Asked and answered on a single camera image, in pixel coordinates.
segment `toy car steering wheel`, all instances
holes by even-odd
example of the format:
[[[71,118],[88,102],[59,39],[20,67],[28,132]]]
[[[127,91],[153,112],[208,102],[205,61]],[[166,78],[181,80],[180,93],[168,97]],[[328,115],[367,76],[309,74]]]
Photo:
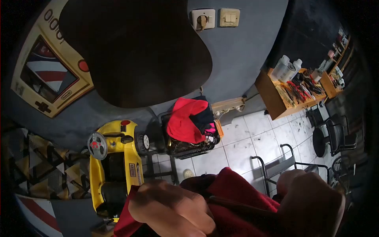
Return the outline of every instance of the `toy car steering wheel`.
[[[103,160],[108,154],[108,143],[106,138],[99,132],[93,132],[87,141],[90,154],[98,160]]]

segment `light switch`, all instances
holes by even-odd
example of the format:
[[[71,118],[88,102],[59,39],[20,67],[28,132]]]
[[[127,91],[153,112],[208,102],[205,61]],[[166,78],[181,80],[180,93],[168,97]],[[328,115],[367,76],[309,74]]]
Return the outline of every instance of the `light switch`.
[[[236,22],[236,15],[235,14],[230,15],[230,22]]]
[[[221,8],[220,26],[237,27],[240,22],[240,10],[236,8]]]
[[[232,22],[232,17],[230,14],[225,14],[225,22]]]
[[[215,17],[214,16],[208,16],[208,23],[214,24],[215,23]]]

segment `electrical outlet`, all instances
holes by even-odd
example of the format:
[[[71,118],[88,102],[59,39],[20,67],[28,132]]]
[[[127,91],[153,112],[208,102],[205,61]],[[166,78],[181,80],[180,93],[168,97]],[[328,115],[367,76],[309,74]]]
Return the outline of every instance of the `electrical outlet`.
[[[195,30],[201,30],[201,25],[197,22],[197,19],[199,16],[206,16],[207,17],[207,23],[205,25],[205,29],[212,29],[215,27],[215,17],[216,17],[216,11],[215,9],[196,9],[191,11],[192,15],[192,25]]]

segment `nintendo logo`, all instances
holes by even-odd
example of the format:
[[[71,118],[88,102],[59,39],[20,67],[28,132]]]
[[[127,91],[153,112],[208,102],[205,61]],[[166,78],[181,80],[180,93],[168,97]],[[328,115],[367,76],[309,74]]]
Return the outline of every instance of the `nintendo logo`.
[[[62,97],[61,97],[61,99],[62,100],[65,100],[65,99],[67,99],[67,97],[69,96],[69,95],[71,95],[72,94],[72,91],[67,91]]]

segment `red button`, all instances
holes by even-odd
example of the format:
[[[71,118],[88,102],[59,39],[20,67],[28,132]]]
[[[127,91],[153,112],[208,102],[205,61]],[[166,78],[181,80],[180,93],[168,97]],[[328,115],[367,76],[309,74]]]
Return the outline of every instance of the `red button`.
[[[122,120],[121,121],[121,125],[124,126],[124,125],[128,125],[130,123],[129,120]]]
[[[89,72],[88,65],[87,65],[86,61],[84,61],[84,59],[79,60],[79,62],[78,62],[78,67],[79,67],[79,69],[82,70],[83,72]]]

